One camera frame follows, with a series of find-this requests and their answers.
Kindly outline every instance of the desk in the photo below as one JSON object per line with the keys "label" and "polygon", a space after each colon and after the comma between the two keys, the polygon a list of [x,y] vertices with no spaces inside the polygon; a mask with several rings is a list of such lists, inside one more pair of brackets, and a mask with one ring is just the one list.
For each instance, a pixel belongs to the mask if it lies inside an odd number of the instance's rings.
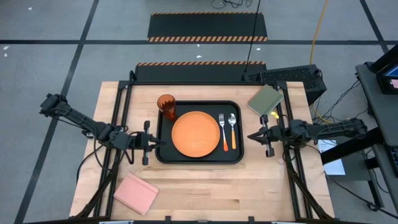
{"label": "desk", "polygon": [[[322,162],[324,164],[345,157],[356,151],[372,147],[375,158],[365,158],[366,167],[371,170],[380,167],[392,202],[398,212],[398,178],[394,173],[392,164],[388,158],[388,150],[384,144],[397,147],[397,127],[398,120],[396,114],[398,111],[398,96],[384,95],[381,92],[379,84],[376,80],[376,74],[368,69],[368,66],[357,65],[355,67],[358,78],[363,86],[366,98],[368,99],[369,109],[377,121],[378,127],[370,130],[364,139],[351,139],[339,144],[338,146],[322,153]],[[383,207],[383,202],[376,185],[375,177],[370,174],[371,180],[368,181],[369,187],[375,204]]]}
{"label": "desk", "polygon": [[[287,83],[295,119],[311,122],[307,99],[302,83]],[[111,122],[118,82],[103,82],[99,93],[94,119]],[[267,158],[265,146],[249,140],[248,134],[260,128],[258,115],[246,105],[261,86],[216,86],[216,85],[171,85],[134,86],[130,100],[127,125],[130,131],[141,131],[144,121],[150,121],[149,132],[156,134],[158,108],[156,101],[164,93],[177,100],[232,100],[242,114],[244,157],[233,165],[179,165],[159,162],[154,152],[149,155],[149,165],[140,162],[129,165],[123,160],[119,168],[118,184],[131,172],[159,189],[159,194],[146,216],[127,208],[117,200],[113,204],[112,219],[115,220],[213,220],[247,221],[254,216],[256,221],[294,221],[294,212],[286,166],[282,160],[282,143],[275,142],[275,156]],[[269,126],[276,125],[270,119]],[[88,140],[85,156],[92,152],[93,141]],[[100,160],[104,151],[98,153]],[[323,166],[318,152],[308,147],[302,149],[302,160],[309,191],[317,202],[331,215],[333,207]],[[80,172],[70,215],[75,215],[86,205],[98,187],[101,168],[90,157]],[[108,198],[103,194],[103,205]],[[301,205],[301,214],[305,210]]]}

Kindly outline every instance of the black floor mat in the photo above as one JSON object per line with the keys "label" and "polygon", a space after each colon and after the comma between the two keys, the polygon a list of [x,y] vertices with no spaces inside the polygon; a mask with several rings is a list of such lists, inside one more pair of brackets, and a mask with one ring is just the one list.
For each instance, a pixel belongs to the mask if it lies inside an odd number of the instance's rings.
{"label": "black floor mat", "polygon": [[[235,62],[147,62],[138,63],[136,76],[148,82],[218,82],[226,76],[231,82],[240,82],[246,61]],[[266,63],[249,61],[248,73],[266,70]]]}
{"label": "black floor mat", "polygon": [[[149,42],[250,42],[255,12],[160,12],[150,17]],[[253,42],[267,40],[264,15],[257,15]]]}

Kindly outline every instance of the wooden table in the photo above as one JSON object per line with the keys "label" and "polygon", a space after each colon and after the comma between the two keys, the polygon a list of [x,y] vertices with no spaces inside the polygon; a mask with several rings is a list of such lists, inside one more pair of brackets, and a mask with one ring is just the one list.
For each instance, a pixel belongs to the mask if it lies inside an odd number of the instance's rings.
{"label": "wooden table", "polygon": [[[111,122],[117,92],[117,82],[103,82],[96,105],[94,119]],[[254,216],[256,221],[294,221],[286,166],[282,160],[282,143],[274,142],[275,156],[267,158],[265,146],[249,140],[248,134],[260,128],[258,115],[246,103],[261,86],[133,86],[127,125],[130,131],[142,131],[145,120],[150,121],[150,133],[156,134],[158,108],[156,101],[164,93],[177,100],[232,100],[242,114],[244,157],[233,165],[175,165],[159,162],[150,153],[149,165],[141,165],[142,152],[136,152],[137,161],[121,163],[118,185],[130,172],[159,189],[159,194],[146,216],[136,213],[117,200],[114,201],[112,219],[115,220],[213,220],[245,221]],[[288,83],[292,112],[295,119],[311,122],[302,83]],[[270,118],[269,126],[276,125]],[[88,140],[85,155],[93,151]],[[104,150],[98,153],[100,160]],[[307,147],[302,149],[302,160],[308,189],[329,215],[333,214],[319,153]],[[98,187],[101,168],[95,158],[87,159],[81,168],[70,215],[77,214],[93,196]],[[305,217],[302,195],[298,190],[301,214]],[[101,214],[106,198],[103,195]]]}

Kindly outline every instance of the book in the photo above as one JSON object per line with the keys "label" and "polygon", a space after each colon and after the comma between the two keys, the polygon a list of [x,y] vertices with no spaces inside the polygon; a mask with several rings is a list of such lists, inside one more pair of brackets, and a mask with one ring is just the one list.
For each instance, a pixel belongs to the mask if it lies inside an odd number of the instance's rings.
{"label": "book", "polygon": [[158,192],[156,187],[128,173],[114,193],[114,197],[141,215],[145,215]]}
{"label": "book", "polygon": [[273,87],[265,85],[249,100],[248,106],[259,116],[269,115],[283,98]]}

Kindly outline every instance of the orange spoon handle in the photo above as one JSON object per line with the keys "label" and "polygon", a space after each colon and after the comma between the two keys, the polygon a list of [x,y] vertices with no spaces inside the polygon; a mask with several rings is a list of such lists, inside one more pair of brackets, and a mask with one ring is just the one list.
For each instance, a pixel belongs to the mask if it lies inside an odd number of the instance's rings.
{"label": "orange spoon handle", "polygon": [[232,149],[236,149],[235,131],[232,130]]}

